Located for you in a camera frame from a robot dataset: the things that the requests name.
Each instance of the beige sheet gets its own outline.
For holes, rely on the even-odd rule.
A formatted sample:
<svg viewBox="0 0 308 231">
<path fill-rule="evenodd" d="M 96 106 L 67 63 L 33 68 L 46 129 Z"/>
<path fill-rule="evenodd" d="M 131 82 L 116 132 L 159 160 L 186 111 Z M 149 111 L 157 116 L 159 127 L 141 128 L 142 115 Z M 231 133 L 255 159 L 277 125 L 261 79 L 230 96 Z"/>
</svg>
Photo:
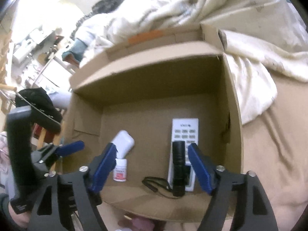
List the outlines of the beige sheet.
<svg viewBox="0 0 308 231">
<path fill-rule="evenodd" d="M 277 85 L 277 99 L 243 127 L 244 171 L 257 173 L 279 230 L 285 231 L 293 228 L 308 204 L 308 84 L 277 73 L 271 75 Z M 198 225 L 167 223 L 165 229 L 196 231 Z M 231 220 L 226 221 L 224 230 L 230 225 Z M 109 227 L 114 231 L 114 225 L 110 223 Z"/>
</svg>

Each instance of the blue gripper pad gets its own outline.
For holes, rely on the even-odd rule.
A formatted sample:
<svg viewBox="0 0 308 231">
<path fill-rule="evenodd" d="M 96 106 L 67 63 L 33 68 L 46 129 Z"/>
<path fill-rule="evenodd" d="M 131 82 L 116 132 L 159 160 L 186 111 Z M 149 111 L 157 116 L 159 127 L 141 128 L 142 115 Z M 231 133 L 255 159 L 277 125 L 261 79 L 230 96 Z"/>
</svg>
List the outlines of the blue gripper pad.
<svg viewBox="0 0 308 231">
<path fill-rule="evenodd" d="M 84 149 L 84 142 L 77 141 L 65 146 L 58 147 L 56 150 L 56 154 L 65 157 L 83 149 Z"/>
<path fill-rule="evenodd" d="M 92 184 L 89 187 L 90 191 L 94 193 L 99 193 L 103 189 L 110 171 L 113 170 L 115 167 L 116 154 L 116 146 L 113 143 L 108 143 L 103 153 L 99 157 L 94 158 L 92 163 L 95 163 L 96 158 L 97 160 L 100 159 L 100 162 L 93 176 L 91 177 Z"/>
<path fill-rule="evenodd" d="M 215 165 L 212 163 L 210 157 L 201 153 L 195 143 L 188 146 L 188 158 L 196 173 L 202 190 L 210 195 L 217 187 Z"/>
</svg>

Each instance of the white remote control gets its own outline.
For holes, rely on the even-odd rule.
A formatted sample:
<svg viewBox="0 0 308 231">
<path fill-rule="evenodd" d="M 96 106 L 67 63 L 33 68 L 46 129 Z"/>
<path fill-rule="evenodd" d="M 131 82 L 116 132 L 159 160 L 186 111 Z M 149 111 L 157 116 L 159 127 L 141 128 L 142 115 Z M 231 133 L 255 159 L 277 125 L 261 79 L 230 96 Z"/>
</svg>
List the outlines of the white remote control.
<svg viewBox="0 0 308 231">
<path fill-rule="evenodd" d="M 173 182 L 173 160 L 172 160 L 172 142 L 185 141 L 185 165 L 187 174 L 187 183 L 185 191 L 192 192 L 195 186 L 196 174 L 188 159 L 187 148 L 191 143 L 198 145 L 199 120 L 197 118 L 173 119 L 172 120 L 172 136 L 171 136 L 171 152 L 168 171 L 168 182 L 172 187 Z"/>
</svg>

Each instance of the white blanket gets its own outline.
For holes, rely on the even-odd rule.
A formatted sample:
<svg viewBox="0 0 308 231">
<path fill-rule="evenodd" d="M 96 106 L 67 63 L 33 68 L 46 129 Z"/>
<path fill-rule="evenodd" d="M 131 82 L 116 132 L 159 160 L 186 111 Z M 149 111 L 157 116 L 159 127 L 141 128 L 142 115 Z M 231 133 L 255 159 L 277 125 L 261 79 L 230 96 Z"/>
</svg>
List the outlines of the white blanket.
<svg viewBox="0 0 308 231">
<path fill-rule="evenodd" d="M 225 30 L 243 124 L 277 96 L 266 68 L 308 81 L 308 34 L 286 0 L 125 0 L 80 27 L 76 37 L 91 42 L 80 65 L 138 33 L 201 21 Z"/>
</svg>

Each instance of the silver screw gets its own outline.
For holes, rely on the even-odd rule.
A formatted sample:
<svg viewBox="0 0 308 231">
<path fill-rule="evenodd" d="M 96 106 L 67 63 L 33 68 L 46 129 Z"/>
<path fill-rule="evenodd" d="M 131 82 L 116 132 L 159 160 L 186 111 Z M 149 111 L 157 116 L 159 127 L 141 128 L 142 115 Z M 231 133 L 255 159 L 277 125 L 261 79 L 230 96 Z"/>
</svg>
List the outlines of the silver screw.
<svg viewBox="0 0 308 231">
<path fill-rule="evenodd" d="M 54 170 L 49 172 L 50 177 L 54 177 L 56 174 L 57 174 L 57 172 L 54 171 Z"/>
<path fill-rule="evenodd" d="M 257 174 L 256 174 L 256 172 L 249 170 L 248 175 L 251 176 L 251 177 L 255 177 Z"/>
<path fill-rule="evenodd" d="M 226 169 L 225 169 L 224 166 L 218 165 L 218 166 L 216 166 L 216 170 L 218 170 L 218 171 L 220 171 L 220 172 L 223 172 L 223 171 L 225 171 Z"/>
<path fill-rule="evenodd" d="M 82 166 L 82 167 L 79 168 L 79 171 L 80 171 L 80 172 L 87 172 L 88 169 L 89 169 L 88 166 Z"/>
</svg>

